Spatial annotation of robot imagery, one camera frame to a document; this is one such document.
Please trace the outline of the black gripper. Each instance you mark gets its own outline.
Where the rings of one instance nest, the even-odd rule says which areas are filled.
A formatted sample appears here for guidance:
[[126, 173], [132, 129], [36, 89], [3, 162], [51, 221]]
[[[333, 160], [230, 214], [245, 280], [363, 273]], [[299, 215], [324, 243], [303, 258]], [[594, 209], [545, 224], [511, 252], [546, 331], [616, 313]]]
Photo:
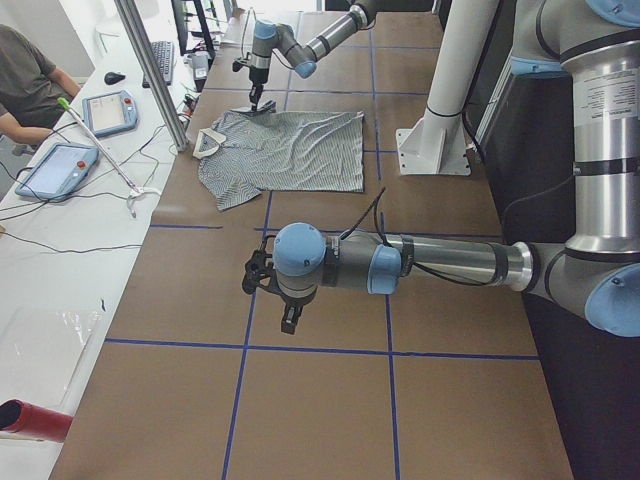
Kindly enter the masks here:
[[282, 297], [284, 301], [284, 311], [281, 319], [281, 332], [284, 334], [294, 334], [304, 309], [303, 298]]
[[252, 82], [249, 100], [251, 110], [257, 111], [260, 108], [260, 100], [264, 91], [264, 86], [268, 82], [270, 68], [259, 68], [251, 66], [249, 68], [249, 79]]

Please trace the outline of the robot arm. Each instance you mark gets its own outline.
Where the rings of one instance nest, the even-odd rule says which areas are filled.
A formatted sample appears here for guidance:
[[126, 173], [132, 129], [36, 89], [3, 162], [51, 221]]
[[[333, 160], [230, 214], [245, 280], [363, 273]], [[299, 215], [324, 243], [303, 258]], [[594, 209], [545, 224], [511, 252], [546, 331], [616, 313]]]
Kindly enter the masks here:
[[233, 71], [249, 69], [252, 88], [249, 93], [250, 111], [257, 112], [268, 82], [274, 51], [282, 54], [296, 74], [306, 79], [317, 68], [317, 63], [359, 31], [371, 28], [381, 10], [381, 1], [351, 1], [348, 11], [321, 33], [302, 45], [290, 25], [257, 20], [254, 26], [252, 48], [244, 58], [237, 58]]
[[531, 293], [621, 337], [639, 333], [639, 5], [521, 1], [512, 70], [573, 81], [576, 227], [561, 244], [374, 235], [324, 237], [306, 223], [275, 237], [271, 286], [293, 333], [319, 286], [390, 294], [413, 270]]

